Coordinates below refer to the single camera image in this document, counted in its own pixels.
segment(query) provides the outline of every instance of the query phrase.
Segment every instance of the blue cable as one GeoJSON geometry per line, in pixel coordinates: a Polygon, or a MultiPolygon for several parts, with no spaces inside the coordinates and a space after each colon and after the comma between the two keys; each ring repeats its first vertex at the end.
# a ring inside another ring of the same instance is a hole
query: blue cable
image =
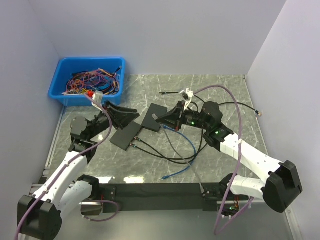
{"type": "MultiPolygon", "coordinates": [[[[189,138],[187,138],[183,133],[181,133],[181,132],[179,132],[179,131],[175,131],[174,129],[172,129],[172,128],[166,126],[166,125],[163,125],[163,127],[164,127],[165,129],[168,129],[168,130],[170,130],[170,131],[173,131],[173,132],[175,132],[175,133],[177,133],[177,134],[180,134],[182,137],[184,137],[184,138],[191,144],[191,146],[193,147],[194,154],[197,154],[197,150],[196,150],[195,145],[194,145],[194,144],[189,140],[189,138]]],[[[192,165],[192,164],[194,163],[194,161],[196,160],[196,157],[190,162],[190,165],[192,165]]],[[[181,174],[181,173],[187,171],[189,168],[190,168],[190,166],[187,166],[186,168],[182,169],[181,171],[178,171],[178,172],[173,173],[173,174],[170,174],[170,175],[163,176],[163,177],[161,177],[160,179],[161,179],[161,180],[168,179],[168,178],[170,178],[170,177],[172,177],[172,176],[175,176],[175,175],[178,175],[178,174],[181,174]]]]}

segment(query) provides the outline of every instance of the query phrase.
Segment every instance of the blue plastic bin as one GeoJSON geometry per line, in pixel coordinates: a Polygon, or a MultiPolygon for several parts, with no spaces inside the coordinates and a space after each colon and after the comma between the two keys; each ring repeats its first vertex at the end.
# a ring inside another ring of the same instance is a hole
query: blue plastic bin
{"type": "Polygon", "coordinates": [[[122,57],[66,57],[59,61],[56,67],[48,95],[57,99],[64,106],[90,106],[91,102],[83,95],[63,95],[66,84],[72,78],[73,73],[93,71],[98,68],[114,73],[118,67],[122,68],[116,73],[119,75],[119,92],[112,95],[104,95],[102,103],[106,100],[119,105],[124,91],[124,78],[126,62],[122,57]]]}

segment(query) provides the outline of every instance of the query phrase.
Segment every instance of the white wall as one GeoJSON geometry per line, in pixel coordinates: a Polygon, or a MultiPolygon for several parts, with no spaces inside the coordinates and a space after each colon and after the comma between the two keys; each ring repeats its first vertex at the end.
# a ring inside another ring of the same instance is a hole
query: white wall
{"type": "Polygon", "coordinates": [[[134,74],[247,74],[285,0],[29,0],[60,56],[134,74]]]}
{"type": "Polygon", "coordinates": [[[47,97],[59,57],[28,1],[0,1],[0,29],[0,239],[11,240],[61,112],[47,97]]]}
{"type": "Polygon", "coordinates": [[[319,0],[288,0],[247,76],[270,155],[298,167],[293,206],[306,240],[320,236],[319,13],[319,0]]]}

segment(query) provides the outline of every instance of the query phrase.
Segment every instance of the red object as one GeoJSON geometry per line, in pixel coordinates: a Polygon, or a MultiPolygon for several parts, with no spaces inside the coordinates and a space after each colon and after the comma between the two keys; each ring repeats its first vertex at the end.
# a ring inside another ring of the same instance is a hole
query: red object
{"type": "Polygon", "coordinates": [[[92,98],[92,97],[94,96],[94,92],[93,92],[93,91],[88,91],[87,94],[88,94],[88,96],[89,96],[90,98],[92,98]]]}

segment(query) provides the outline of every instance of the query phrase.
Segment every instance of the marble table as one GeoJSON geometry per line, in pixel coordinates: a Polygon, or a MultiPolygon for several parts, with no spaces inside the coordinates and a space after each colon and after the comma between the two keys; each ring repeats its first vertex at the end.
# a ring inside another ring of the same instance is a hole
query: marble table
{"type": "MultiPolygon", "coordinates": [[[[140,117],[135,121],[142,123],[151,103],[165,106],[171,110],[182,97],[178,94],[160,95],[161,91],[179,91],[191,88],[196,91],[208,85],[220,84],[234,94],[238,102],[252,106],[252,101],[248,92],[246,81],[243,75],[128,75],[125,78],[125,86],[122,96],[123,107],[137,109],[140,117]]],[[[207,89],[198,94],[205,101],[224,103],[232,101],[231,97],[220,88],[207,89]]],[[[194,99],[201,108],[202,102],[194,99]]],[[[220,107],[223,113],[222,122],[230,129],[238,133],[239,121],[234,104],[226,104],[220,107]]],[[[266,153],[266,147],[258,125],[255,112],[245,106],[240,106],[243,127],[243,139],[258,150],[266,153]]],[[[70,123],[76,116],[84,116],[91,120],[98,110],[94,107],[67,107],[60,123],[59,132],[56,138],[55,148],[50,159],[51,175],[63,161],[70,146],[70,123]]],[[[186,135],[198,149],[201,130],[190,126],[183,126],[180,130],[186,135]]],[[[97,136],[93,140],[99,141],[106,134],[97,136]]],[[[191,145],[179,134],[168,132],[169,137],[177,149],[184,157],[194,154],[191,145]]],[[[167,157],[176,157],[171,149],[165,134],[142,129],[139,137],[145,142],[157,148],[167,157]]],[[[141,142],[134,142],[137,146],[153,152],[141,142]]],[[[193,166],[198,172],[201,181],[204,183],[219,182],[227,174],[232,173],[236,167],[236,160],[207,146],[196,158],[193,166]]],[[[95,157],[90,164],[79,173],[94,177],[104,178],[104,182],[115,184],[121,183],[197,183],[195,174],[188,171],[160,180],[161,177],[175,173],[183,169],[184,165],[177,165],[167,160],[148,155],[139,149],[130,147],[124,151],[109,140],[98,147],[95,157]]],[[[246,167],[241,167],[241,176],[255,177],[246,167]]]]}

